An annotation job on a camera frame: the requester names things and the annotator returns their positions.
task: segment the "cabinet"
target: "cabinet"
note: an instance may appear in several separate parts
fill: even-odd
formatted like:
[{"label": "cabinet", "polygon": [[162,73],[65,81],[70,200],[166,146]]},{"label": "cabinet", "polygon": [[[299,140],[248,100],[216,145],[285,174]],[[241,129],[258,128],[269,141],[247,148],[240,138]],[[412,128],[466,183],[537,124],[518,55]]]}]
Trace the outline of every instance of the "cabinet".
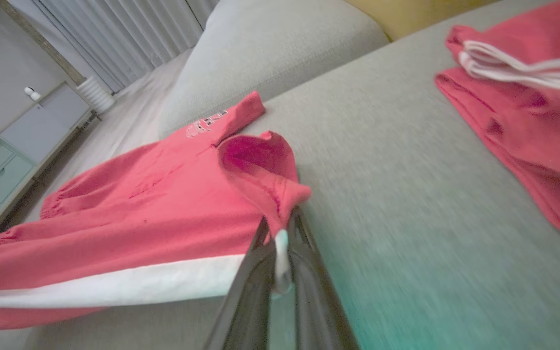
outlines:
[{"label": "cabinet", "polygon": [[89,116],[89,105],[60,84],[0,133],[0,223]]}]

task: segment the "sofa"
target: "sofa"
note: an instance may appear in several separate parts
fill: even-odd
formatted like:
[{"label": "sofa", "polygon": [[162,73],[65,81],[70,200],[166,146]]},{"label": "sofa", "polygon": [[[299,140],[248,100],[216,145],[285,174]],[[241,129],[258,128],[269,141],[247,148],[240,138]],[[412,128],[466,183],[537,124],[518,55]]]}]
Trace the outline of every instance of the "sofa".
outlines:
[{"label": "sofa", "polygon": [[[433,82],[454,66],[451,26],[548,2],[501,0],[402,38],[266,100],[243,130],[293,148],[313,189],[302,209],[364,350],[560,349],[560,232]],[[221,302],[113,308],[41,344],[198,349]],[[293,348],[293,296],[271,317],[270,348]]]}]

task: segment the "ribbed white planter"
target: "ribbed white planter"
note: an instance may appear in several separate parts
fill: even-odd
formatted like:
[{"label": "ribbed white planter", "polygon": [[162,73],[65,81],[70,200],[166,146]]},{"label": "ribbed white planter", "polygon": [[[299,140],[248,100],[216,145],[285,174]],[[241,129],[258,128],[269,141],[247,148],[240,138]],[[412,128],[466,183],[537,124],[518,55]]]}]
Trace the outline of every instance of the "ribbed white planter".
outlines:
[{"label": "ribbed white planter", "polygon": [[89,102],[90,106],[98,114],[107,111],[107,109],[116,102],[114,97],[111,96],[111,93],[107,92],[107,90],[96,81],[95,77],[87,78],[85,82],[77,87],[77,91],[79,91],[80,95]]}]

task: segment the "gray fabric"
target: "gray fabric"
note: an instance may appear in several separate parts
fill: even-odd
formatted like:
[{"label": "gray fabric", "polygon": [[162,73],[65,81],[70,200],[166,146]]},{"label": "gray fabric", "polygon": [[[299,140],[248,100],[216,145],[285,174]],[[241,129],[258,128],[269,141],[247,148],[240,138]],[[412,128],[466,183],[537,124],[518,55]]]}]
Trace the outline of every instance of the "gray fabric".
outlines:
[{"label": "gray fabric", "polygon": [[[266,103],[313,189],[303,206],[363,350],[560,350],[560,233],[433,84],[453,24],[485,29],[546,0],[504,0]],[[220,305],[115,308],[47,326],[33,349],[199,349]],[[291,299],[271,349],[293,348]]]},{"label": "gray fabric", "polygon": [[165,105],[160,137],[253,90],[268,100],[386,43],[342,0],[222,0]]}]

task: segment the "logo on garment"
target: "logo on garment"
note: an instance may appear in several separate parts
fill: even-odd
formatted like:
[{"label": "logo on garment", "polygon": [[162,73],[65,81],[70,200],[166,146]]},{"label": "logo on garment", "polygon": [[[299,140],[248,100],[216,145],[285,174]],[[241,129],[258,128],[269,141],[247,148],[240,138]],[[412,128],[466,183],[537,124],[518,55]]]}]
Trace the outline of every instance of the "logo on garment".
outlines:
[{"label": "logo on garment", "polygon": [[196,120],[190,126],[187,126],[187,131],[185,132],[185,135],[187,135],[188,138],[192,138],[202,133],[208,133],[209,131],[211,131],[210,129],[211,125],[214,124],[216,121],[222,119],[222,117],[224,117],[226,113],[227,111],[221,111],[220,113],[217,113],[216,115],[212,115],[211,117],[206,117],[200,120]]}]

